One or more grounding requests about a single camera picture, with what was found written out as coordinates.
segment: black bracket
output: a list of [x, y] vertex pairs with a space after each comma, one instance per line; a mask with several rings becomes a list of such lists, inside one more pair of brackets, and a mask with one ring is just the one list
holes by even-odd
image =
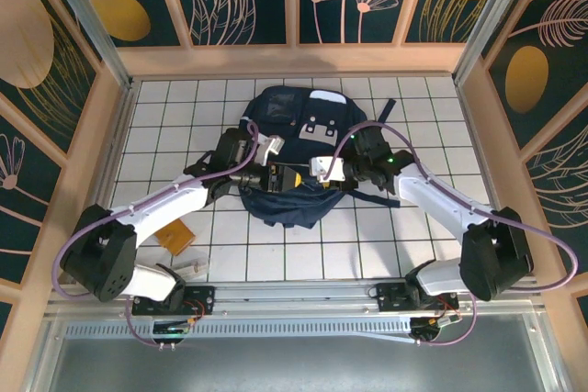
[[205, 308], [204, 315], [212, 313], [214, 308], [214, 286], [186, 286], [184, 296], [180, 305], [175, 310], [170, 310], [161, 302], [155, 302], [147, 297], [135, 297], [132, 305], [133, 316], [194, 316], [196, 312], [202, 315], [202, 306]]
[[[436, 297], [430, 297], [427, 303], [420, 302], [414, 298], [411, 287], [406, 282], [393, 282], [377, 284], [376, 295], [374, 298], [378, 301], [379, 312], [390, 311], [438, 311], [445, 309], [443, 302]], [[447, 304], [454, 309], [459, 308], [458, 297], [454, 293], [441, 294]]]

